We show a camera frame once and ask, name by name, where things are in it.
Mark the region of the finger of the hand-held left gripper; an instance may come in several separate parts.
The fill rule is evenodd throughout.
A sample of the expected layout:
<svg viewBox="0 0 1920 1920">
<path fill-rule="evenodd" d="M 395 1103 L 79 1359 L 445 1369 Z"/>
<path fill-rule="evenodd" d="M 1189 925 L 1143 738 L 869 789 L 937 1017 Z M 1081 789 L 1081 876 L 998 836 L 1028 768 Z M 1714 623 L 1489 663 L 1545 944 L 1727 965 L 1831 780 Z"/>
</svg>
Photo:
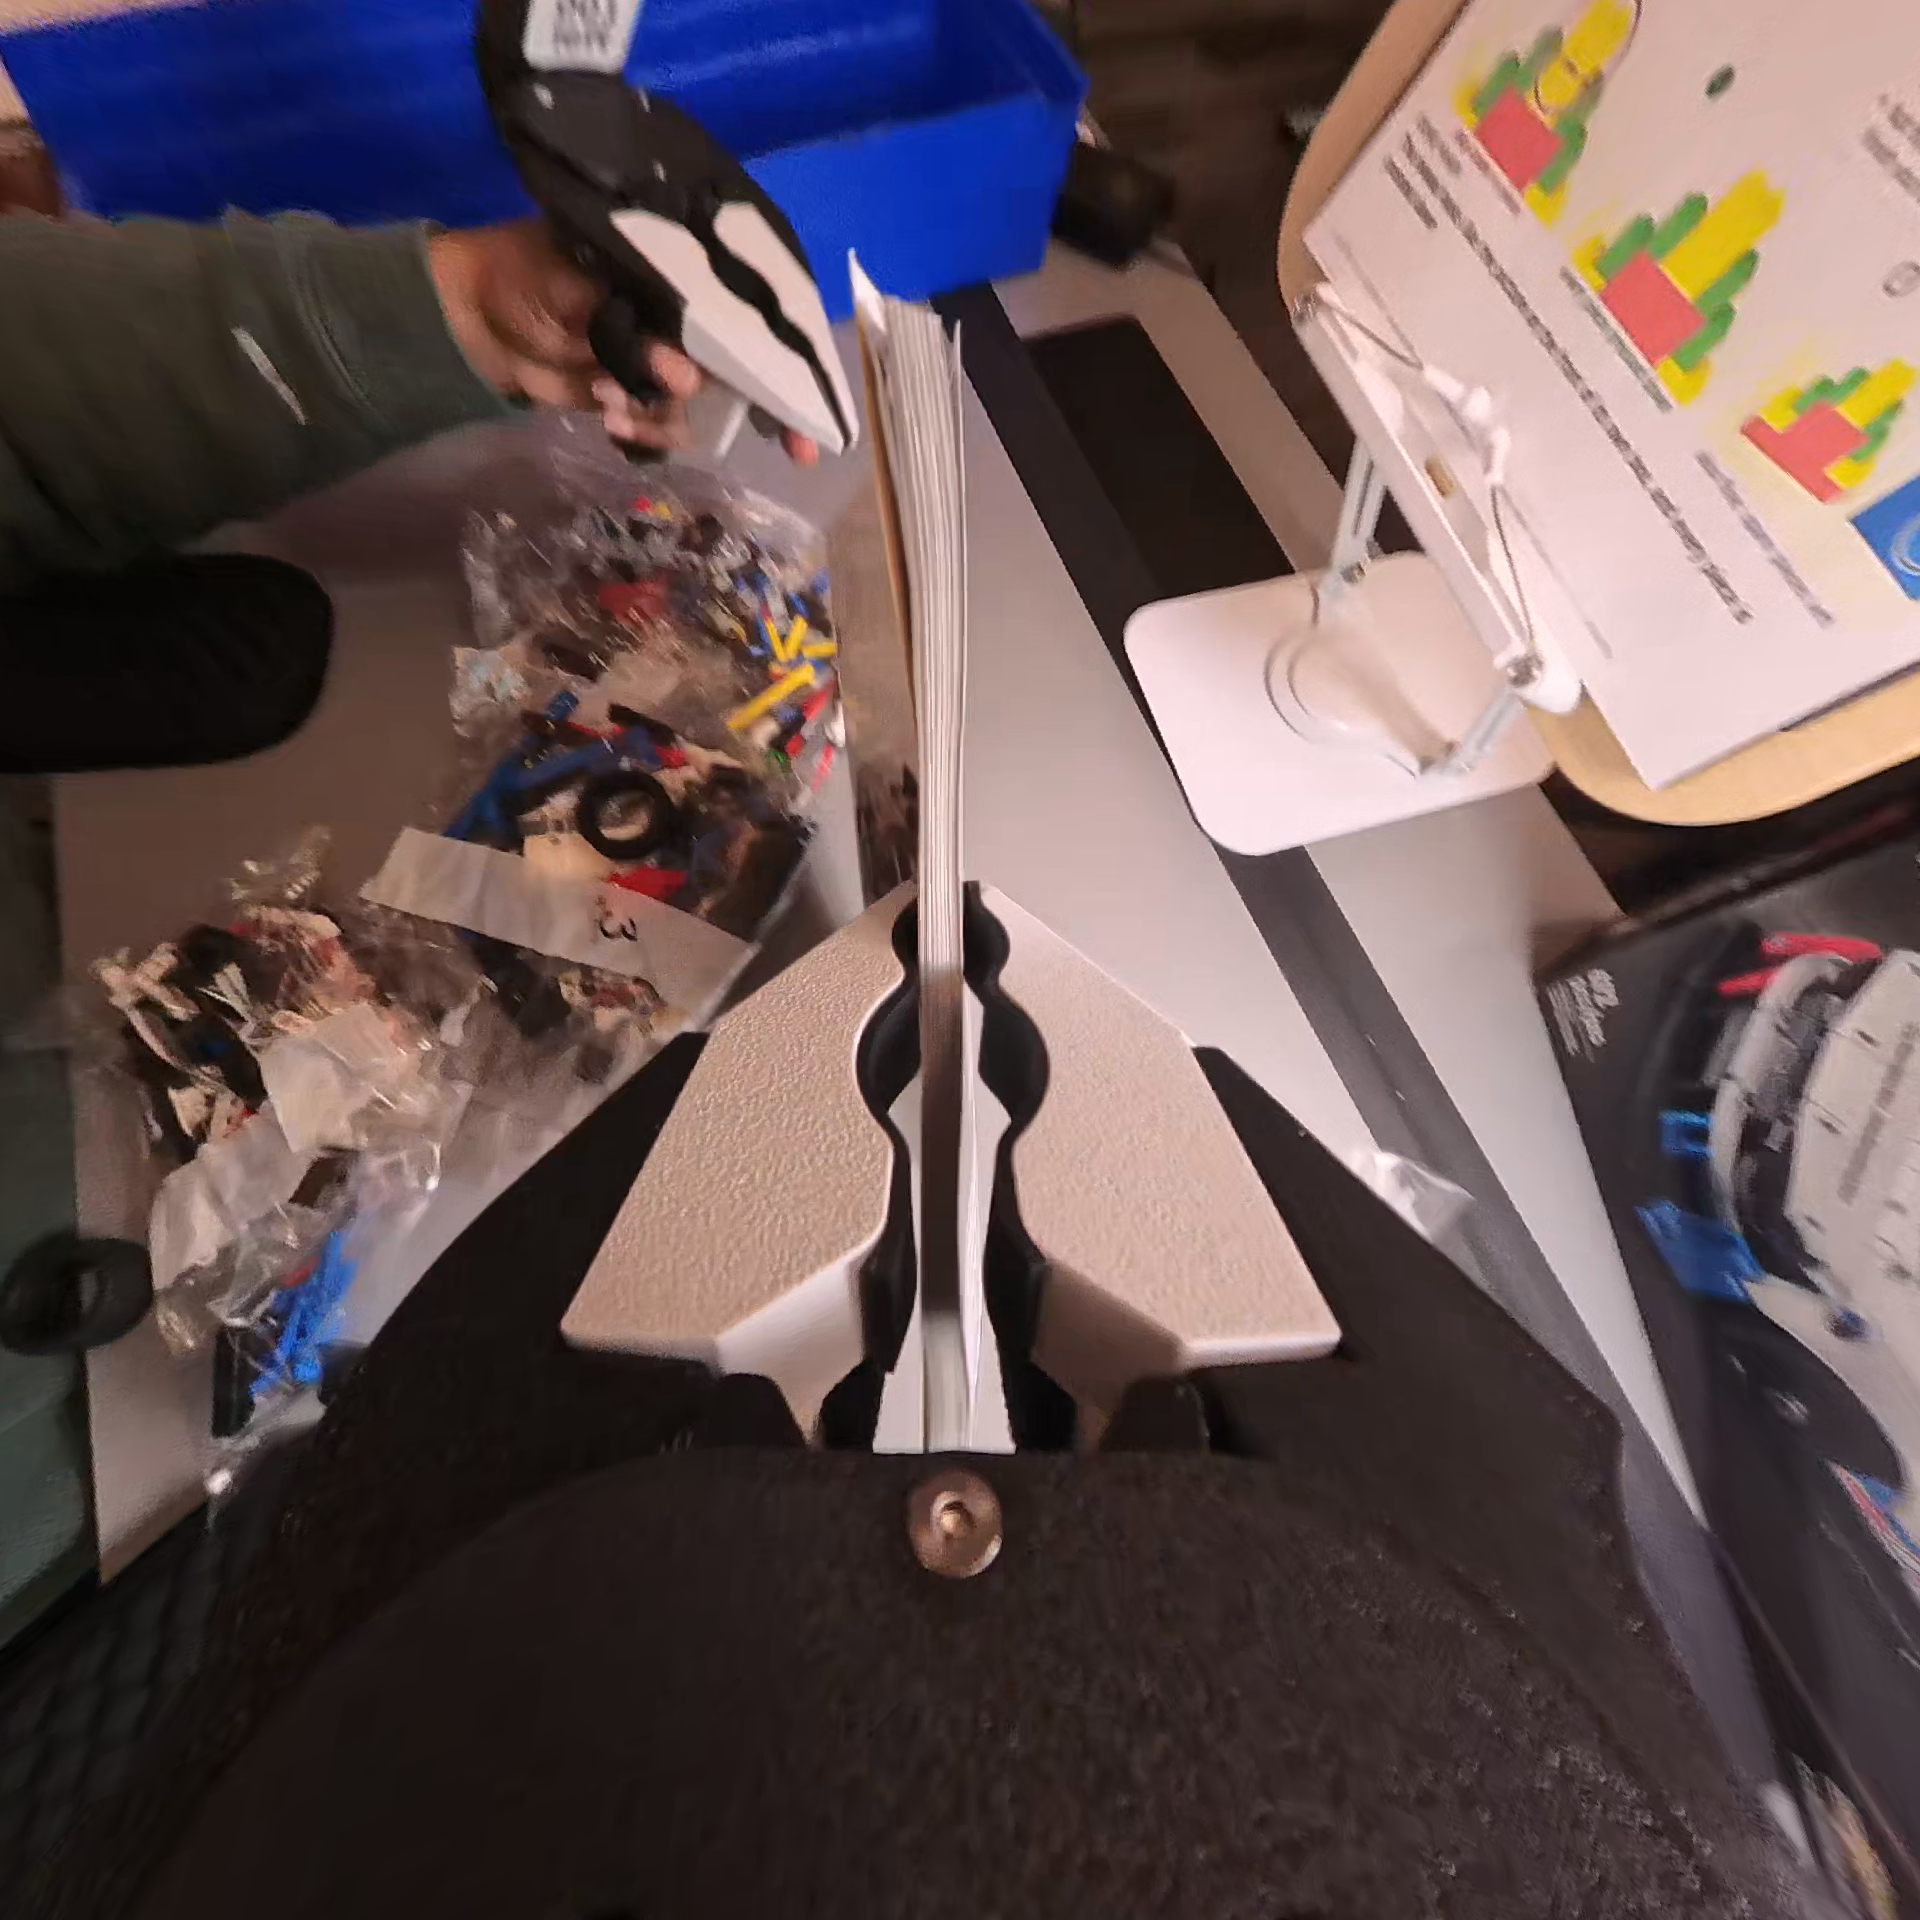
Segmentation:
<svg viewBox="0 0 1920 1920">
<path fill-rule="evenodd" d="M 710 383 L 742 406 L 779 417 L 757 399 L 750 348 L 761 345 L 761 312 L 751 304 L 757 284 L 748 270 L 727 263 L 715 242 L 715 212 L 707 225 L 684 225 L 663 212 L 622 207 L 613 214 L 615 261 L 646 268 L 678 298 L 678 349 Z M 847 452 L 858 444 L 814 444 L 821 452 Z"/>
<path fill-rule="evenodd" d="M 763 342 L 750 348 L 748 366 L 758 405 L 805 440 L 858 444 L 858 399 L 803 248 L 750 199 L 721 202 L 715 242 L 757 284 Z"/>
</svg>

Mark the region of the clear bag of blue pieces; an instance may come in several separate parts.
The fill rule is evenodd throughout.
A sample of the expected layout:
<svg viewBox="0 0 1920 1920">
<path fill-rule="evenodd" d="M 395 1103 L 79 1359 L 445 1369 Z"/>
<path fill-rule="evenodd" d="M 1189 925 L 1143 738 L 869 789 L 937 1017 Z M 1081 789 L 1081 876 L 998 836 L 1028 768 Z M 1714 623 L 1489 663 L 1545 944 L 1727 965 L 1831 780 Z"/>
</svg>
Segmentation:
<svg viewBox="0 0 1920 1920">
<path fill-rule="evenodd" d="M 364 1263 L 419 1217 L 442 1162 L 435 1130 L 294 1148 L 262 1110 L 159 1181 L 153 1318 L 174 1353 L 209 1358 L 218 1448 L 241 1448 L 321 1392 Z"/>
</svg>

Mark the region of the clear bag of white pieces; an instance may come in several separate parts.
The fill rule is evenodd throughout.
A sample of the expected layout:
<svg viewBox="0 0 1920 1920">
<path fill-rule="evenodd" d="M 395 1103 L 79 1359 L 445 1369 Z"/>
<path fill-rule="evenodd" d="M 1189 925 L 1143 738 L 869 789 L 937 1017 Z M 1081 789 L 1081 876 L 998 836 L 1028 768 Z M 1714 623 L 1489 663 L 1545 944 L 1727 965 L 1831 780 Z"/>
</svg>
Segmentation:
<svg viewBox="0 0 1920 1920">
<path fill-rule="evenodd" d="M 86 974 L 102 1060 L 165 1170 L 257 1120 L 308 1156 L 437 1143 L 471 1085 L 476 965 L 347 889 L 323 825 L 242 864 L 202 918 Z"/>
</svg>

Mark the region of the person's left hand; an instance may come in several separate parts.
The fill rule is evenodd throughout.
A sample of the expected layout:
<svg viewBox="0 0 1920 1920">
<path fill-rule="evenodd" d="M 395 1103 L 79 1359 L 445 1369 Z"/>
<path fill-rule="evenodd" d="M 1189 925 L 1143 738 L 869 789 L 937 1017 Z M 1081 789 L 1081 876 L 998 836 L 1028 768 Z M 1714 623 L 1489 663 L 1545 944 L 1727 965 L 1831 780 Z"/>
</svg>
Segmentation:
<svg viewBox="0 0 1920 1920">
<path fill-rule="evenodd" d="M 588 337 L 602 293 L 539 221 L 433 231 L 426 261 L 452 342 L 505 399 L 597 416 L 623 448 L 689 444 L 702 373 L 667 345 L 646 349 L 649 398 L 606 373 Z"/>
</svg>

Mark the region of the large blue plastic bin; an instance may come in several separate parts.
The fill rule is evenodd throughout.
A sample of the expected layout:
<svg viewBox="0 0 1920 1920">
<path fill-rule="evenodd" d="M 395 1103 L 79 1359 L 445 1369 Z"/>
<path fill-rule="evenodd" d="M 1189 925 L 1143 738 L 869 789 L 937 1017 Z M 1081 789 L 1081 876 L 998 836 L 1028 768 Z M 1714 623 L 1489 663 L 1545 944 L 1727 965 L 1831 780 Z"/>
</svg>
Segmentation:
<svg viewBox="0 0 1920 1920">
<path fill-rule="evenodd" d="M 559 4 L 635 16 L 628 79 L 779 202 L 835 319 L 847 254 L 900 296 L 1033 271 L 1086 79 L 1028 4 Z M 101 216 L 341 224 L 531 212 L 473 68 L 476 4 L 4 4 L 4 86 Z"/>
</svg>

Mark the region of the person's left forearm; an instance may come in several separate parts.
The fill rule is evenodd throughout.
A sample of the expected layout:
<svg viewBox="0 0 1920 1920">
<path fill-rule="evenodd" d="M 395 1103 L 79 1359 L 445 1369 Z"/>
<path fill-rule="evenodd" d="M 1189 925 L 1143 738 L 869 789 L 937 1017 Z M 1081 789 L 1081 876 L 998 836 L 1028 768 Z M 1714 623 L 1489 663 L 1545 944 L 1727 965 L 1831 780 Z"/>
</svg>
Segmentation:
<svg viewBox="0 0 1920 1920">
<path fill-rule="evenodd" d="M 3 580 L 116 568 L 494 420 L 433 228 L 3 221 Z"/>
</svg>

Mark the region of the clear bag of colourful pieces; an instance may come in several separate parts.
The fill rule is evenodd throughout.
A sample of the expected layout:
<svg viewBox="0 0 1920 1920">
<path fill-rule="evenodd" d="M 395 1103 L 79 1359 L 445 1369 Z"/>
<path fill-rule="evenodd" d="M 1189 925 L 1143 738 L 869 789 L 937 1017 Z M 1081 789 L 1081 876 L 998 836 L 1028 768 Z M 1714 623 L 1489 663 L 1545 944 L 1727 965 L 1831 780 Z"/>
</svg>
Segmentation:
<svg viewBox="0 0 1920 1920">
<path fill-rule="evenodd" d="M 364 889 L 452 937 L 524 1071 L 602 1088 L 700 1024 L 779 918 L 842 738 L 825 540 L 700 466 L 555 454 L 465 516 L 452 774 Z M 573 826 L 582 782 L 678 801 L 638 866 Z"/>
</svg>

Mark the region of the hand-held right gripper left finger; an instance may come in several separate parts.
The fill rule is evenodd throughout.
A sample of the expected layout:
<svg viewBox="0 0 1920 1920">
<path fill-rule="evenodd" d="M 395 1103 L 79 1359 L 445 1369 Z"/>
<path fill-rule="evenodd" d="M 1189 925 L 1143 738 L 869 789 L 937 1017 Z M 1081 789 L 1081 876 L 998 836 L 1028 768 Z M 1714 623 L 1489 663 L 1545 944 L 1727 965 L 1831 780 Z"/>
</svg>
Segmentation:
<svg viewBox="0 0 1920 1920">
<path fill-rule="evenodd" d="M 869 1448 L 919 1290 L 897 1105 L 922 1073 L 919 892 L 897 886 L 703 1032 L 589 1258 L 570 1346 L 779 1388 Z"/>
</svg>

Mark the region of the black lego set box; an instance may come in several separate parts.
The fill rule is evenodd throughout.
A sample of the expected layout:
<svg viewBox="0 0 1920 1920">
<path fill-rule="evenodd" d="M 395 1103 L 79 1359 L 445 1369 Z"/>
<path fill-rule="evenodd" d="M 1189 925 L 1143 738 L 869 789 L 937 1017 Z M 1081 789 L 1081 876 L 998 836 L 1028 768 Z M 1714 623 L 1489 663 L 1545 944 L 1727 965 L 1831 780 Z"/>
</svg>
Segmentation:
<svg viewBox="0 0 1920 1920">
<path fill-rule="evenodd" d="M 1916 1914 L 1916 830 L 1620 918 L 1535 1000 L 1815 1860 Z"/>
</svg>

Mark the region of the lego instruction booklet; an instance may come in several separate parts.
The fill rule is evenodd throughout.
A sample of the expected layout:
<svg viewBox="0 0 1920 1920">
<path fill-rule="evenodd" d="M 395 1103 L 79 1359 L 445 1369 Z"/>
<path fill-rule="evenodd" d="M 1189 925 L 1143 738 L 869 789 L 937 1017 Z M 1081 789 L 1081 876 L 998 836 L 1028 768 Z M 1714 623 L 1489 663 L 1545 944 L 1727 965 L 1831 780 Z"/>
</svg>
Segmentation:
<svg viewBox="0 0 1920 1920">
<path fill-rule="evenodd" d="M 980 1143 L 980 1022 L 966 978 L 965 746 L 970 477 L 963 349 L 925 301 L 884 293 L 847 254 L 870 500 L 847 535 L 842 688 L 855 842 L 870 896 L 917 906 L 911 1143 L 923 1448 L 975 1450 L 998 1364 L 980 1273 L 993 1149 Z"/>
</svg>

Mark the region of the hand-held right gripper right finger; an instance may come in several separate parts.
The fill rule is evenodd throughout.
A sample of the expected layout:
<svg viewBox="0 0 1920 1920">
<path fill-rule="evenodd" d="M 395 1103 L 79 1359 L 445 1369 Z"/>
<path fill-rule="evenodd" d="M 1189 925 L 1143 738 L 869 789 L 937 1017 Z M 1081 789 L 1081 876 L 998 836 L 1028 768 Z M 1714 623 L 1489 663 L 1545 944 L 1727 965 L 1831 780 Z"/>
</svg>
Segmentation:
<svg viewBox="0 0 1920 1920">
<path fill-rule="evenodd" d="M 1017 1448 L 1126 1392 L 1332 1354 L 1339 1327 L 1186 1032 L 975 886 L 980 1296 Z"/>
</svg>

